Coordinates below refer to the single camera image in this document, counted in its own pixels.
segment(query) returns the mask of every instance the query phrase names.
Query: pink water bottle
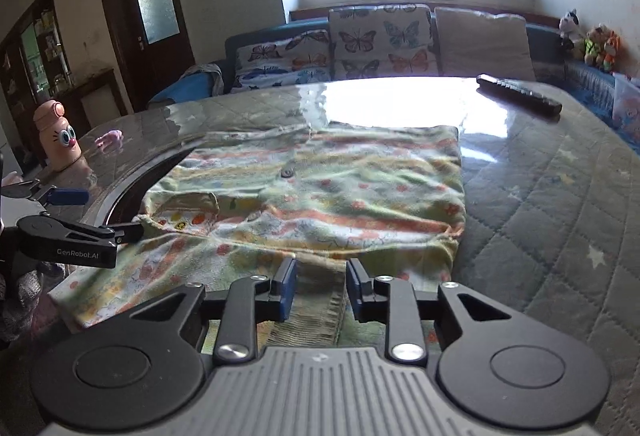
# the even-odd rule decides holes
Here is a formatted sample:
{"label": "pink water bottle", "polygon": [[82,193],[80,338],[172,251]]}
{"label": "pink water bottle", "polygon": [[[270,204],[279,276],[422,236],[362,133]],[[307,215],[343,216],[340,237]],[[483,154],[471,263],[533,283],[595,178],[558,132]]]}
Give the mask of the pink water bottle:
{"label": "pink water bottle", "polygon": [[41,104],[33,114],[40,143],[54,171],[62,171],[82,155],[76,132],[64,115],[64,106],[55,100]]}

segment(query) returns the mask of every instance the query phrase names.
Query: blue sofa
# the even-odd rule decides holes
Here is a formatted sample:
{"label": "blue sofa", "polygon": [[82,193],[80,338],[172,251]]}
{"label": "blue sofa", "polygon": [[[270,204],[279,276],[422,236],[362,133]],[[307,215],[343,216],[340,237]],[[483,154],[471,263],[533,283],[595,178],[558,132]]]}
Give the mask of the blue sofa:
{"label": "blue sofa", "polygon": [[[431,14],[431,26],[433,31],[434,53],[438,63],[438,70],[442,73],[440,64],[440,42],[438,40],[438,24],[435,14]],[[286,25],[274,26],[245,34],[231,36],[225,41],[224,59],[214,61],[222,70],[225,83],[225,93],[229,93],[236,79],[236,52],[243,46],[274,41],[282,41],[293,38],[309,30],[328,30],[327,18],[301,20]],[[548,26],[527,23],[527,38],[529,39],[529,52],[533,63],[536,79],[539,82],[558,86],[571,93],[581,103],[585,104],[596,116],[607,125],[613,127],[611,112],[613,107],[614,78],[595,68],[575,60],[565,60],[561,50],[559,32]],[[156,95],[152,100],[172,100],[173,102],[186,102],[210,96],[206,88],[206,78],[203,74],[196,74],[178,81]],[[625,142],[640,153],[640,146],[635,145],[623,133],[619,133]]]}
{"label": "blue sofa", "polygon": [[[440,43],[438,41],[438,26],[436,23],[435,14],[431,14],[431,26],[433,30],[433,42],[434,52],[436,54],[436,60],[438,62],[438,68],[442,72],[440,65]],[[287,23],[286,25],[274,26],[271,28],[264,28],[262,30],[256,30],[255,32],[247,32],[245,34],[238,34],[237,36],[231,36],[225,41],[225,53],[224,59],[213,61],[222,70],[222,76],[225,82],[225,93],[229,93],[236,79],[236,52],[238,48],[248,46],[251,44],[259,44],[265,42],[281,41],[289,38],[293,38],[303,32],[309,30],[325,29],[328,30],[329,22],[327,18],[318,18],[314,20],[303,20]],[[558,31],[553,28],[541,25],[527,25],[527,36],[529,38],[529,49],[531,54],[531,60],[534,64],[555,64],[561,67],[564,63],[562,58],[562,52],[560,51]],[[181,80],[182,84],[174,84],[162,92],[158,93],[152,101],[158,102],[159,100],[172,99],[174,102],[186,102],[189,100],[197,100],[204,98],[207,95],[202,87],[199,89],[194,88],[194,85],[187,84],[190,77],[186,77]]]}

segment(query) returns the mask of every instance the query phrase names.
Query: plastic bag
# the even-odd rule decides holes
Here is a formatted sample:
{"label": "plastic bag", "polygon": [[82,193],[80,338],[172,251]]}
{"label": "plastic bag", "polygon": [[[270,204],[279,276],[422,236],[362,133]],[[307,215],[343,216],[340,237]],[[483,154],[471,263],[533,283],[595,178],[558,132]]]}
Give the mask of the plastic bag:
{"label": "plastic bag", "polygon": [[613,125],[640,142],[640,79],[627,79],[614,73]]}

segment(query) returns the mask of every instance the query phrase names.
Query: plush toy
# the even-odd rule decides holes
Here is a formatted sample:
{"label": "plush toy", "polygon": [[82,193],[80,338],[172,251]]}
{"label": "plush toy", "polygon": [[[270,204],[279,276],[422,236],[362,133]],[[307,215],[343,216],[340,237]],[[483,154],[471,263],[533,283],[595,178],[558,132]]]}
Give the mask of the plush toy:
{"label": "plush toy", "polygon": [[614,31],[611,32],[609,39],[604,44],[604,60],[602,61],[602,69],[607,73],[613,71],[613,66],[616,63],[616,55],[620,52],[620,36]]}
{"label": "plush toy", "polygon": [[576,58],[584,57],[584,32],[580,29],[577,10],[567,12],[558,25],[560,29],[560,48],[563,52],[569,52]]}
{"label": "plush toy", "polygon": [[600,68],[604,63],[604,44],[611,34],[609,28],[602,23],[587,32],[584,40],[584,62],[589,66]]}

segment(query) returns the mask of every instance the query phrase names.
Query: wooden door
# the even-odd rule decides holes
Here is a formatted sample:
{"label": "wooden door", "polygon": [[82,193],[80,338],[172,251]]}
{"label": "wooden door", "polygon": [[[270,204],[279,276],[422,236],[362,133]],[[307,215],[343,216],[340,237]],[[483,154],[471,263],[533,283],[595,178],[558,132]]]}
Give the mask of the wooden door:
{"label": "wooden door", "polygon": [[193,63],[179,0],[102,0],[134,111]]}

